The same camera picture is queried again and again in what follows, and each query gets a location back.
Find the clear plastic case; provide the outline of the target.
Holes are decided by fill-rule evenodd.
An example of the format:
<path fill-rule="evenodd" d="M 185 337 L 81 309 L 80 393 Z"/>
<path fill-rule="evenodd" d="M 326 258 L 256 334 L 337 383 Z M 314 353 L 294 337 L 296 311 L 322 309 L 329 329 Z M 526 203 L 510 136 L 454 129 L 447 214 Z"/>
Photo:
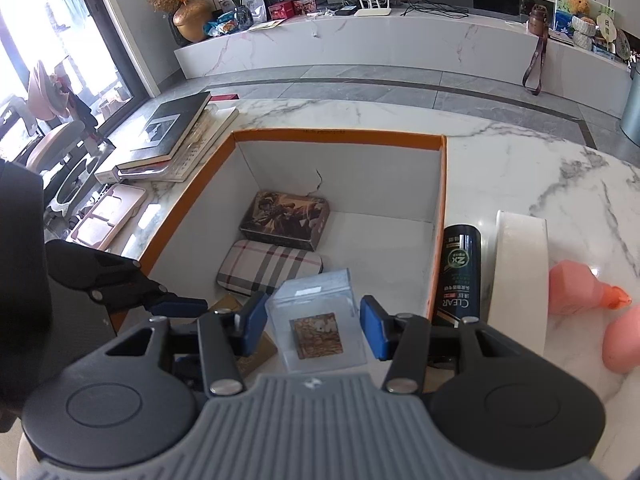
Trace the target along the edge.
<path fill-rule="evenodd" d="M 332 372 L 367 363 L 349 270 L 287 280 L 266 309 L 288 373 Z"/>

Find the black spray can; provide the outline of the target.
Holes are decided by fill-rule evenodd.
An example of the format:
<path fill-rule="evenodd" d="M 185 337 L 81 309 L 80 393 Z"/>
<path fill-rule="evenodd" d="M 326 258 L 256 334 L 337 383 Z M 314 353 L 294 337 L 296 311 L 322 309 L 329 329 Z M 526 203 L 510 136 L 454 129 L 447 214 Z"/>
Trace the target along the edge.
<path fill-rule="evenodd" d="M 444 229 L 433 326 L 458 327 L 480 320 L 480 231 L 469 224 Z"/>

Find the plaid white glasses case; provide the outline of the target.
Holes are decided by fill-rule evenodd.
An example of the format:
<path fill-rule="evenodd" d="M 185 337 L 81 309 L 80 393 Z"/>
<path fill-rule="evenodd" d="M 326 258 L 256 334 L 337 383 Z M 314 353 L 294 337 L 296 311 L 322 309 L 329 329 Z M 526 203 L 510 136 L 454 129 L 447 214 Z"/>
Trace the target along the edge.
<path fill-rule="evenodd" d="M 285 281 L 309 278 L 323 271 L 323 260 L 315 252 L 238 240 L 228 251 L 216 283 L 228 292 L 250 296 L 273 294 Z"/>

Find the white rectangular box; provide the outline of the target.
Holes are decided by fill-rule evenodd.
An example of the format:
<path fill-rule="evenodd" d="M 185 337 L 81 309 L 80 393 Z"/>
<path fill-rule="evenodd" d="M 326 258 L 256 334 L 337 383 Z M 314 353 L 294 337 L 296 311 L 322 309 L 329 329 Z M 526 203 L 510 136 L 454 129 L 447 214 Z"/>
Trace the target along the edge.
<path fill-rule="evenodd" d="M 547 221 L 498 213 L 488 325 L 540 356 L 548 323 Z"/>

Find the illustrated dark tin box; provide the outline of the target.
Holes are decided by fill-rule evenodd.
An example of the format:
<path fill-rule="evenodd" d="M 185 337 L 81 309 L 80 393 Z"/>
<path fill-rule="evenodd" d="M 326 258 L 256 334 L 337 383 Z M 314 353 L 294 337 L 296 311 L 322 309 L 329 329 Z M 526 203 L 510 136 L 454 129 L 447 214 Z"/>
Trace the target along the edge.
<path fill-rule="evenodd" d="M 239 230 L 248 240 L 314 252 L 330 212 L 321 197 L 259 191 Z"/>

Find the orange white cardboard box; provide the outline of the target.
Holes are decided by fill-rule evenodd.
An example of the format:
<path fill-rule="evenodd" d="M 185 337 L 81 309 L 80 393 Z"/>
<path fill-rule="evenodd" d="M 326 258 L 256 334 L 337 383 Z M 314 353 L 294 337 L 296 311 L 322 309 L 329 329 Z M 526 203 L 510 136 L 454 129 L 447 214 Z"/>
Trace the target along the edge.
<path fill-rule="evenodd" d="M 306 268 L 349 270 L 357 296 L 430 315 L 447 187 L 447 143 L 430 134 L 358 129 L 236 130 L 181 183 L 162 183 L 124 255 L 179 295 L 216 300 L 289 254 Z"/>

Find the stacked books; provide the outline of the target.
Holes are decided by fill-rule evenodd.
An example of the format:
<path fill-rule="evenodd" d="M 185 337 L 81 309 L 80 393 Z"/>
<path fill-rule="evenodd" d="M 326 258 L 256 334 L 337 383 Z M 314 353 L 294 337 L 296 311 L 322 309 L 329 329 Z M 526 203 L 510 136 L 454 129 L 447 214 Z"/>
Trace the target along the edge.
<path fill-rule="evenodd" d="M 96 180 L 102 184 L 125 181 L 183 182 L 238 115 L 236 106 L 219 108 L 215 104 L 209 104 L 171 160 L 137 168 L 118 169 L 108 161 L 111 159 L 109 157 L 96 170 Z"/>

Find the pink bottle orange cap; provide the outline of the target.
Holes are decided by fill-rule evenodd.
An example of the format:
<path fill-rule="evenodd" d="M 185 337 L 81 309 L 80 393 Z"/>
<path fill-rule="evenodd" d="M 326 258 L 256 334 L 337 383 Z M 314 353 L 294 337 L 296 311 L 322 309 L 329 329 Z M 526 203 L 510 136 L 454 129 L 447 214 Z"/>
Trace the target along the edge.
<path fill-rule="evenodd" d="M 562 260 L 549 270 L 552 315 L 572 315 L 593 309 L 618 310 L 631 304 L 622 288 L 601 282 L 586 264 Z"/>

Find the black hardcover book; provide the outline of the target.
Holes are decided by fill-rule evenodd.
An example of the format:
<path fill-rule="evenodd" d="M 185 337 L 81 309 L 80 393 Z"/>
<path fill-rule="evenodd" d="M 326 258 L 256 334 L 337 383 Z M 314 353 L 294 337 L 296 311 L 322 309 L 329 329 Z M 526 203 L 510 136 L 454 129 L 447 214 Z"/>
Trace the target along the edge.
<path fill-rule="evenodd" d="M 117 159 L 118 170 L 128 170 L 169 162 L 204 112 L 210 92 L 172 100 L 157 107 L 141 130 L 140 143 L 134 150 Z"/>

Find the golden vase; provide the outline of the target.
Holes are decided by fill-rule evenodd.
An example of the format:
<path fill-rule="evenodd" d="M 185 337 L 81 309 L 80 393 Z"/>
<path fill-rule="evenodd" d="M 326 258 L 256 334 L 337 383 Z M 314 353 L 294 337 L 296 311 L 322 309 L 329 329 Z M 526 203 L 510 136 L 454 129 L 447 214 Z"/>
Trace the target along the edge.
<path fill-rule="evenodd" d="M 195 44 L 206 37 L 204 26 L 212 19 L 212 15 L 212 6 L 208 2 L 194 0 L 180 6 L 172 22 L 185 40 Z"/>

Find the grey metal trash bin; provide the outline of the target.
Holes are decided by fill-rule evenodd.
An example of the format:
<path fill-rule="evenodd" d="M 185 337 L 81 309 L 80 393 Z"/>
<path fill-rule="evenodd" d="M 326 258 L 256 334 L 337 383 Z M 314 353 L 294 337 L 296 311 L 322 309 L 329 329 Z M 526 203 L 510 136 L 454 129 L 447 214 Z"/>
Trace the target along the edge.
<path fill-rule="evenodd" d="M 639 63 L 631 65 L 631 84 L 620 118 L 620 130 L 633 144 L 640 145 L 640 72 Z"/>

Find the white wifi router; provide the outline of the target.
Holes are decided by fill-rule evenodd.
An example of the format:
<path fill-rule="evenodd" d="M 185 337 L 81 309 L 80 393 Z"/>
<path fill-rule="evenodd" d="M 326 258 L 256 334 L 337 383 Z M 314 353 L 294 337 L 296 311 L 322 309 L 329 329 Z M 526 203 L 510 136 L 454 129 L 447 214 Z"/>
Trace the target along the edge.
<path fill-rule="evenodd" d="M 356 16 L 389 16 L 390 0 L 358 0 Z"/>

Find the plush toy display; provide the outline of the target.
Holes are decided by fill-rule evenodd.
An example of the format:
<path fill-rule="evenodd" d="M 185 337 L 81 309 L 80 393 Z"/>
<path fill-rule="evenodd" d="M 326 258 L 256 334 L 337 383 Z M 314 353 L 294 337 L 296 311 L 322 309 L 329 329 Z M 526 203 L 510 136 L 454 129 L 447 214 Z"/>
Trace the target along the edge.
<path fill-rule="evenodd" d="M 556 38 L 613 61 L 629 62 L 631 47 L 616 26 L 615 10 L 596 0 L 554 0 L 552 30 Z"/>

